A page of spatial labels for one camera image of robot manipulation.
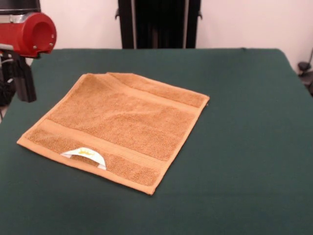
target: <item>folded towel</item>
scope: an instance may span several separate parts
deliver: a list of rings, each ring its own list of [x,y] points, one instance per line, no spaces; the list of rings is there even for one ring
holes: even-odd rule
[[[85,74],[18,144],[153,194],[208,101],[132,73]]]

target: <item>towel label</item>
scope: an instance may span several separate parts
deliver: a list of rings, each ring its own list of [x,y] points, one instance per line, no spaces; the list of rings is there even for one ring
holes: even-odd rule
[[[103,169],[103,170],[107,169],[104,158],[99,153],[97,153],[96,151],[93,151],[90,148],[84,148],[84,147],[77,148],[77,149],[74,149],[65,153],[61,153],[61,155],[67,158],[71,158],[72,155],[82,156],[90,160],[93,160],[96,163],[99,163],[98,168]]]

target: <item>green table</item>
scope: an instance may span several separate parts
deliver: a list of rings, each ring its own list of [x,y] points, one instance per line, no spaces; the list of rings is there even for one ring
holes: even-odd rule
[[[56,50],[38,101],[0,125],[0,233],[312,235],[313,100],[278,50]],[[211,96],[153,196],[16,140],[83,73],[133,72]]]

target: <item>towel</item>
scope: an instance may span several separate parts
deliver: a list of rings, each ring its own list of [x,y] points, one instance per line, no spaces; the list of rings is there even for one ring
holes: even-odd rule
[[[17,143],[152,195],[208,101],[132,73],[88,73]]]

